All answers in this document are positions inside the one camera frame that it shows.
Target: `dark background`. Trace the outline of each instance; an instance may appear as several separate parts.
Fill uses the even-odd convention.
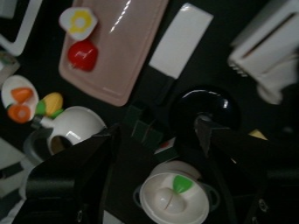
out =
[[[270,105],[262,101],[258,96],[255,81],[250,77],[240,77],[227,63],[232,50],[229,43],[239,35],[251,18],[260,11],[267,3],[266,0],[189,1],[191,4],[199,6],[213,15],[213,19],[181,72],[181,76],[172,86],[172,92],[167,101],[164,105],[157,106],[155,105],[155,98],[163,87],[164,76],[148,66],[148,60],[165,28],[177,10],[185,3],[185,1],[169,1],[129,101],[123,107],[115,107],[88,96],[60,77],[59,62],[65,33],[59,26],[59,16],[71,7],[71,2],[44,1],[29,42],[24,53],[17,57],[21,68],[16,73],[32,82],[40,98],[51,92],[60,92],[64,99],[64,108],[75,105],[88,107],[101,116],[107,125],[121,122],[127,106],[133,101],[140,100],[151,105],[156,118],[169,128],[168,132],[172,135],[175,133],[168,123],[168,115],[175,97],[197,85],[212,85],[223,88],[238,102],[242,114],[239,131],[248,133],[251,130],[259,129],[270,139],[272,138],[279,106]],[[4,107],[0,109],[0,113],[1,136],[21,149],[24,139],[33,131],[31,124],[15,123],[8,118]]]

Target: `white cup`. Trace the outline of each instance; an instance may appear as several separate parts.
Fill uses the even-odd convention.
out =
[[[139,197],[144,212],[157,224],[200,224],[217,208],[217,191],[197,180],[200,177],[197,170],[181,161],[153,168]]]

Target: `white plate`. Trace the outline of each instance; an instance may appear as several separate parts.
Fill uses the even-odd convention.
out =
[[[16,75],[11,76],[4,81],[3,92],[1,92],[4,108],[7,108],[11,104],[16,103],[16,100],[11,95],[11,91],[15,88],[31,88],[32,89],[32,98],[24,104],[31,109],[31,112],[32,112],[31,119],[33,119],[35,108],[36,108],[36,104],[40,99],[39,99],[39,95],[37,95],[33,84],[21,75],[16,74]]]

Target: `toy food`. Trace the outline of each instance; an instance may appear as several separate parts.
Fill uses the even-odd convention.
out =
[[[33,96],[33,90],[29,87],[17,87],[11,91],[13,99],[19,103],[24,103]]]
[[[61,105],[61,94],[56,92],[47,94],[36,105],[35,114],[55,118],[63,112]]]
[[[88,40],[75,43],[69,47],[68,59],[75,68],[91,71],[96,65],[99,49]]]
[[[87,7],[71,7],[60,14],[60,26],[77,41],[89,36],[97,22],[97,18]]]
[[[23,104],[11,105],[7,114],[16,123],[27,123],[31,120],[31,109]]]

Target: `toy egg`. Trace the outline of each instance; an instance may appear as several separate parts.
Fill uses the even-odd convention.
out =
[[[77,41],[89,36],[97,22],[92,11],[85,7],[71,7],[60,14],[60,26]]]

